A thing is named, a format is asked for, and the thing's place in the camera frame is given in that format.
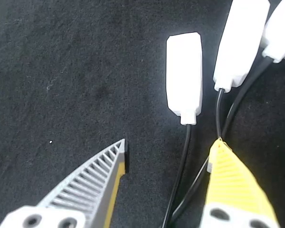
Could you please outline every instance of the white connector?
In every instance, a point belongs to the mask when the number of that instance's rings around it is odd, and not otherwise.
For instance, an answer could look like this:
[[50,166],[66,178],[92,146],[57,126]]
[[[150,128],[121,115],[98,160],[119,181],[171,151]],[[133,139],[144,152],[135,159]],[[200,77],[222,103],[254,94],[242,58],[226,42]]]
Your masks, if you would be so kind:
[[269,7],[268,0],[233,0],[218,49],[215,90],[228,93],[244,82],[256,58]]
[[265,48],[263,56],[271,57],[274,63],[285,58],[285,0],[280,2],[267,22],[261,46]]
[[181,117],[182,125],[195,125],[202,104],[202,48],[198,33],[168,38],[166,74],[168,107]]

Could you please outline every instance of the dark fabric surface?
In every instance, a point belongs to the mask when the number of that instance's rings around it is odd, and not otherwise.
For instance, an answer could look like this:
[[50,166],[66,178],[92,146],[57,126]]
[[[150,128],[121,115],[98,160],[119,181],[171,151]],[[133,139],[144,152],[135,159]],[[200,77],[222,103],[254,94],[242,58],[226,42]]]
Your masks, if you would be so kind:
[[[279,0],[271,0],[271,12]],[[185,138],[167,107],[166,39],[199,32],[203,107],[180,195],[215,140],[212,75],[231,0],[0,0],[0,222],[106,146],[129,140],[111,227],[157,227]],[[224,100],[225,110],[237,93]],[[251,88],[226,138],[285,228],[285,61]],[[207,178],[176,227],[197,227]]]

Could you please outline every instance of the black wire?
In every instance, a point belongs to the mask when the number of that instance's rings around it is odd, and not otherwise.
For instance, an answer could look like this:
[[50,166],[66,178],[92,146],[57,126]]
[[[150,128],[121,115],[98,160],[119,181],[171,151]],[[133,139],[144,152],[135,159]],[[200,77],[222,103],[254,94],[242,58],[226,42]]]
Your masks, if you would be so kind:
[[220,105],[222,103],[222,98],[224,95],[225,90],[224,89],[219,89],[218,90],[218,97],[217,101],[215,103],[215,126],[217,129],[217,138],[222,138],[222,130],[220,128]]
[[263,74],[263,72],[270,66],[270,64],[274,60],[270,57],[265,57],[262,59],[260,64],[257,66],[256,70],[253,71],[249,78],[245,81],[245,83],[242,85],[239,93],[237,94],[236,99],[234,100],[232,106],[230,107],[229,113],[227,115],[226,121],[225,121],[225,128],[223,134],[226,134],[227,129],[229,128],[229,125],[231,124],[237,110],[238,106],[245,97],[247,91],[249,88],[254,84],[254,82]]
[[[227,130],[228,130],[228,128],[229,128],[229,126],[233,120],[233,117],[236,114],[238,106],[241,103],[242,99],[244,98],[245,94],[247,93],[249,88],[252,86],[252,84],[263,74],[263,72],[268,68],[268,66],[270,66],[270,64],[272,62],[273,62],[272,58],[265,57],[262,60],[262,62],[256,67],[255,71],[251,72],[251,75],[247,78],[247,80],[242,85],[242,87],[241,87],[237,97],[235,98],[234,103],[232,104],[232,106],[229,110],[229,113],[227,115],[227,118],[226,118],[226,121],[224,124],[224,128],[223,128],[223,132],[222,132],[222,138],[224,138],[226,136]],[[171,217],[170,224],[175,222],[176,219],[179,217],[179,215],[182,214],[182,212],[185,210],[185,208],[189,204],[190,200],[192,199],[193,195],[195,194],[196,190],[198,189],[198,187],[201,183],[201,179],[206,173],[206,167],[207,167],[208,160],[209,160],[209,156],[207,157],[207,159],[203,163],[201,169],[199,170],[199,173],[197,174],[193,183],[189,187],[189,189],[188,189],[187,193],[185,194],[183,200],[180,202],[178,207],[174,210],[172,217]]]
[[181,159],[180,159],[181,163],[180,163],[179,169],[177,171],[176,180],[174,182],[174,186],[173,186],[172,193],[170,196],[170,200],[169,200],[168,207],[166,210],[166,215],[165,215],[165,218],[164,218],[163,223],[162,223],[162,228],[166,228],[170,222],[171,208],[172,208],[173,202],[175,200],[176,192],[180,186],[181,177],[182,177],[182,174],[184,172],[185,162],[186,162],[187,155],[188,155],[190,135],[191,135],[191,125],[188,124],[187,125],[186,140],[185,140],[184,148],[183,148]]

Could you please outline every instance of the screw hole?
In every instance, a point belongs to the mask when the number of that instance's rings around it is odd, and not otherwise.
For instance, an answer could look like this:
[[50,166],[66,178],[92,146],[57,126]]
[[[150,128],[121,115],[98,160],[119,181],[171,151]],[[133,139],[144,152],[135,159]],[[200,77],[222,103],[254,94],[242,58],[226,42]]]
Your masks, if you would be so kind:
[[221,209],[212,209],[210,215],[220,220],[230,220],[229,215]]
[[66,218],[59,223],[58,228],[75,228],[77,225],[76,219]]
[[39,225],[41,221],[41,216],[40,215],[30,215],[28,216],[23,223],[24,228],[33,228]]
[[264,222],[261,222],[259,220],[253,220],[250,222],[250,226],[252,228],[269,228]]

